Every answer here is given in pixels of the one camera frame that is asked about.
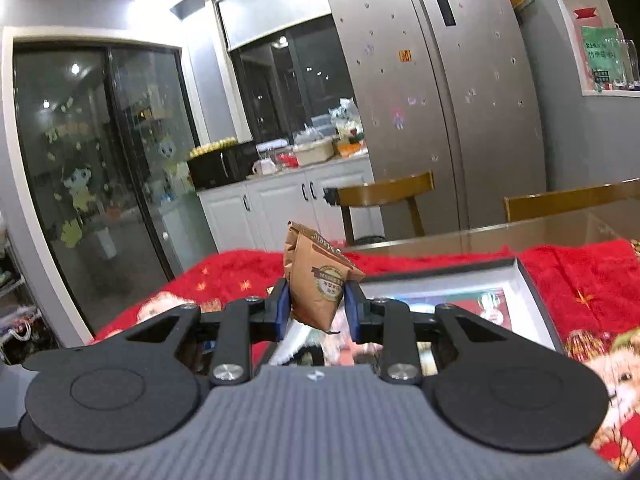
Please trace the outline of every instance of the black microwave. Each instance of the black microwave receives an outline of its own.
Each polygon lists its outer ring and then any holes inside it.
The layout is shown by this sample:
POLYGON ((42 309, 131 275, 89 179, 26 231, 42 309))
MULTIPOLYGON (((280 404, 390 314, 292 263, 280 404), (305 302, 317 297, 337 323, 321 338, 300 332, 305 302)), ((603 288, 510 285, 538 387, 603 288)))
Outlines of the black microwave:
POLYGON ((258 160, 255 142, 241 142, 220 150, 203 153, 187 161, 197 190, 240 182, 253 173, 258 160))

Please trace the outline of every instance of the door frame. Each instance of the door frame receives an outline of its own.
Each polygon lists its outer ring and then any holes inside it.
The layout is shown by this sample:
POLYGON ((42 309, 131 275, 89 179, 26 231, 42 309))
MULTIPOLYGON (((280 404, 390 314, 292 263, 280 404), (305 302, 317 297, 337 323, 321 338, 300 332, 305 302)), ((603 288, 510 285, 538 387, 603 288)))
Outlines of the door frame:
POLYGON ((197 95, 186 42, 169 30, 133 31, 81 27, 4 27, 0 53, 0 210, 22 272, 34 300, 64 346, 81 346, 93 339, 60 275, 40 227, 27 181, 15 115, 15 41, 95 41, 177 48, 185 79, 185 90, 194 115, 200 142, 209 142, 204 115, 197 95))

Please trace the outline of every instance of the red fleece blanket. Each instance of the red fleece blanket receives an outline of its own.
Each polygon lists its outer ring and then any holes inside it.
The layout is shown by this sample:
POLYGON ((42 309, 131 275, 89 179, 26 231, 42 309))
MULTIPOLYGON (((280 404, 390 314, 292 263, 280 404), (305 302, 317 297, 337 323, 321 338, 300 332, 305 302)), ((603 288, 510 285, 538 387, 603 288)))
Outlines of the red fleece blanket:
MULTIPOLYGON (((367 275, 433 269, 513 256, 497 253, 393 258, 350 253, 367 275)), ((620 471, 640 446, 640 265, 631 244, 617 240, 582 248, 542 246, 517 255, 529 271, 571 357, 593 368, 613 395, 592 447, 620 471)), ((230 251, 214 254, 155 296, 118 316, 101 340, 176 304, 193 301, 205 311, 231 300, 266 296, 283 275, 282 254, 230 251)), ((252 348, 256 362, 266 344, 252 348)))

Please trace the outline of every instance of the silver screw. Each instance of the silver screw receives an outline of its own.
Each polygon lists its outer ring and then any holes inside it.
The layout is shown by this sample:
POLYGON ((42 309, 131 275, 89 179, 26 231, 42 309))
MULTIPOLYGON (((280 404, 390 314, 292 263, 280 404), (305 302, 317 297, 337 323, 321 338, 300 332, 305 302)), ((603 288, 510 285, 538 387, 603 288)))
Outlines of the silver screw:
POLYGON ((235 381, 240 378, 243 372, 244 368, 240 365, 228 363, 213 368, 213 376, 221 381, 235 381))
POLYGON ((418 374, 418 368, 405 363, 396 363, 394 365, 391 365, 387 369, 387 373, 392 379, 408 381, 409 379, 413 379, 418 374))

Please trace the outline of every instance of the wooden chair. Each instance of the wooden chair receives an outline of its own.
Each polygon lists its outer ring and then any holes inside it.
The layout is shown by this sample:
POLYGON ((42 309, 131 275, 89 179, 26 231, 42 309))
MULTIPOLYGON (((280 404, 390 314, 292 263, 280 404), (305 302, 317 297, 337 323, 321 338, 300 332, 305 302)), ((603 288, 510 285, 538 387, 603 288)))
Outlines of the wooden chair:
POLYGON ((640 178, 635 178, 617 184, 505 198, 504 211, 507 222, 517 222, 639 196, 640 178))
POLYGON ((411 213, 411 222, 414 226, 415 235, 424 236, 424 228, 422 227, 418 205, 415 203, 415 197, 433 189, 433 171, 428 171, 423 174, 375 184, 334 188, 335 201, 332 202, 327 197, 327 193, 325 193, 325 198, 330 204, 340 206, 346 242, 348 246, 352 246, 355 240, 353 239, 350 207, 372 207, 406 200, 411 213))

